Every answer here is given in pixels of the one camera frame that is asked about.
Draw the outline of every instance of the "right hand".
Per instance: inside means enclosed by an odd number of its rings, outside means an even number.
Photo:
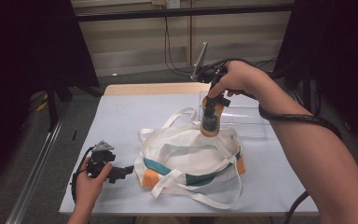
[[[220,81],[214,85],[208,92],[208,97],[214,98],[224,90],[230,89],[228,96],[232,96],[235,91],[246,91],[254,94],[254,88],[257,80],[263,77],[264,72],[247,63],[240,61],[231,61],[225,64],[227,74],[220,78]]]

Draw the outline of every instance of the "white table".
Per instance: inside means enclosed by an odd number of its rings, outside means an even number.
[[[193,106],[200,108],[200,92],[209,90],[201,83],[131,84],[112,85],[106,89],[98,106],[89,134],[80,151],[76,166],[85,151],[101,140],[115,147],[114,165],[133,165],[140,151],[138,131],[143,128],[158,129],[168,117],[179,109]],[[244,96],[230,98],[231,105],[257,106],[257,101]],[[246,173],[241,176],[243,192],[232,209],[220,210],[198,203],[186,196],[160,195],[155,199],[143,189],[134,172],[116,184],[103,185],[93,214],[112,216],[282,216],[294,200],[304,191],[294,171],[285,158],[272,128],[264,124],[264,137],[242,137]],[[229,198],[236,190],[235,178],[212,192],[216,199]],[[68,184],[60,208],[70,214],[74,209],[71,188]],[[309,197],[296,210],[297,215],[318,214]]]

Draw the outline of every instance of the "orange trim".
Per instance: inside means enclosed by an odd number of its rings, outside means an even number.
[[[237,170],[240,175],[246,172],[245,163],[243,162],[242,156],[240,156],[240,158],[237,160]]]
[[[158,173],[154,170],[146,169],[142,187],[154,187],[158,183]]]

